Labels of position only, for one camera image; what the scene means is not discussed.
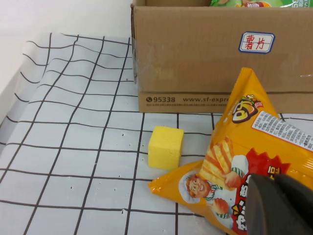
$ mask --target label sticker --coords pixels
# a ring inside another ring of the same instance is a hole
[[[313,152],[313,137],[298,128],[261,111],[252,128],[278,137]]]
[[[272,50],[275,35],[272,33],[245,32],[241,36],[239,51],[267,54]]]

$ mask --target french fries illustration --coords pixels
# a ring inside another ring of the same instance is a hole
[[[235,188],[229,188],[225,184],[225,179],[222,177],[222,175],[230,173],[233,157],[232,141],[226,137],[221,142],[208,148],[199,175],[227,190],[234,190]]]

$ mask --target orange snack bag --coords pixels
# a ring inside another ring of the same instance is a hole
[[[284,173],[313,189],[313,137],[278,118],[252,69],[242,68],[204,160],[149,183],[230,235],[246,235],[251,173]]]

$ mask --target chef illustration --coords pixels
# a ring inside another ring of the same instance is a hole
[[[224,188],[208,179],[203,179],[195,170],[185,174],[179,181],[179,192],[185,202],[194,204],[198,203],[200,198],[204,198],[217,220],[229,229],[233,226],[231,207],[235,204],[237,187],[248,173],[246,156],[234,156],[231,166],[228,174],[219,176],[223,179]]]

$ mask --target yellow cube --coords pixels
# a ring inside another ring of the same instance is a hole
[[[149,141],[149,167],[173,170],[179,166],[184,131],[156,126]]]

